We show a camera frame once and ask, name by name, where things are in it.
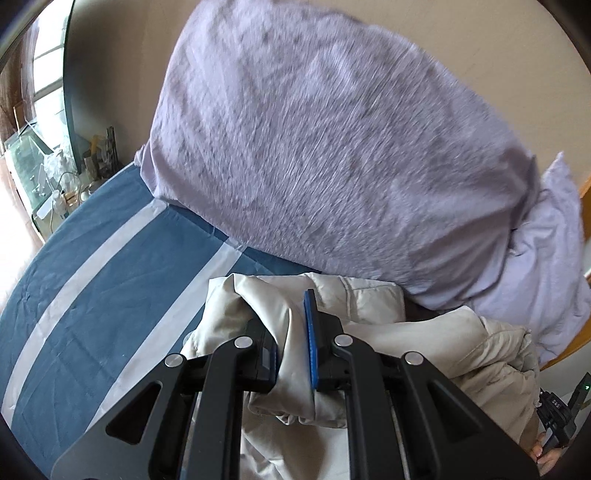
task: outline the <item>blue gripper pad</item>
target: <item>blue gripper pad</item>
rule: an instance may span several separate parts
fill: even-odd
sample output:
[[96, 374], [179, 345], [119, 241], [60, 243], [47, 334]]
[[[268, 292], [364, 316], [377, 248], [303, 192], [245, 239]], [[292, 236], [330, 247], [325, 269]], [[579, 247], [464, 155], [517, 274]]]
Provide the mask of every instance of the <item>blue gripper pad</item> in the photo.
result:
[[316, 336], [314, 335], [314, 311], [308, 292], [304, 293], [304, 310], [306, 311], [306, 324], [308, 327], [308, 350], [310, 353], [310, 381], [312, 383], [312, 388], [316, 390], [316, 387], [318, 386], [318, 348], [316, 346]]

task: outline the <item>window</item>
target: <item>window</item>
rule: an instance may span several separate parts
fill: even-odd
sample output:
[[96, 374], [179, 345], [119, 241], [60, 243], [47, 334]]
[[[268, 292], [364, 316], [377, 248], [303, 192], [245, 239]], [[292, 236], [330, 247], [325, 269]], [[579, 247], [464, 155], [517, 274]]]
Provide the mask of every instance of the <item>window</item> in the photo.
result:
[[63, 63], [67, 19], [73, 0], [53, 0], [37, 18], [33, 57], [33, 105], [37, 130], [51, 148], [67, 137]]

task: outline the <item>blue striped bed sheet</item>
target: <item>blue striped bed sheet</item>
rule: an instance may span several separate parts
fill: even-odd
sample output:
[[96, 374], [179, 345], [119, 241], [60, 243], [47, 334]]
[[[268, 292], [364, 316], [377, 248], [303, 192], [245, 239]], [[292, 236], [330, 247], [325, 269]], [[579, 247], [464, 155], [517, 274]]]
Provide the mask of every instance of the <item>blue striped bed sheet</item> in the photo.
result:
[[154, 199], [128, 167], [54, 233], [0, 316], [2, 415], [55, 460], [199, 323], [210, 278], [310, 271]]

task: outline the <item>human hand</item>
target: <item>human hand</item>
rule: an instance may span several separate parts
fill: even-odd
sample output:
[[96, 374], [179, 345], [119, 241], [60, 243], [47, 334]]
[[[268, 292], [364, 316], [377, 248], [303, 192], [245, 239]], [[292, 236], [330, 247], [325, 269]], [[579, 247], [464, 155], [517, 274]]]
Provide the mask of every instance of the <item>human hand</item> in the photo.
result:
[[559, 448], [555, 448], [550, 450], [543, 457], [540, 457], [540, 455], [542, 455], [542, 440], [544, 440], [545, 436], [545, 432], [542, 432], [538, 435], [538, 439], [536, 440], [534, 446], [531, 448], [530, 452], [531, 459], [538, 465], [538, 469], [540, 470], [540, 476], [550, 472], [550, 470], [554, 468], [554, 465], [556, 465], [556, 462], [558, 462], [560, 455], [562, 455], [562, 450]]

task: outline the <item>metal screw head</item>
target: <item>metal screw head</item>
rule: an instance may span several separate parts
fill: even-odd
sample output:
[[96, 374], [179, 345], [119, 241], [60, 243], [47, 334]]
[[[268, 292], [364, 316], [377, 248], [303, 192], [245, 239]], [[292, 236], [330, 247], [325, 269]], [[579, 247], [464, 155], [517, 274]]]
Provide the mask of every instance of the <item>metal screw head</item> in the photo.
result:
[[252, 345], [252, 338], [247, 336], [238, 337], [234, 340], [234, 345], [236, 348], [248, 348]]
[[349, 335], [341, 333], [341, 335], [335, 337], [335, 343], [339, 346], [351, 346], [353, 339]]
[[425, 357], [418, 352], [408, 352], [404, 355], [404, 359], [409, 365], [420, 365], [425, 360]]
[[171, 353], [164, 359], [164, 365], [170, 368], [178, 367], [183, 363], [183, 356], [180, 353]]

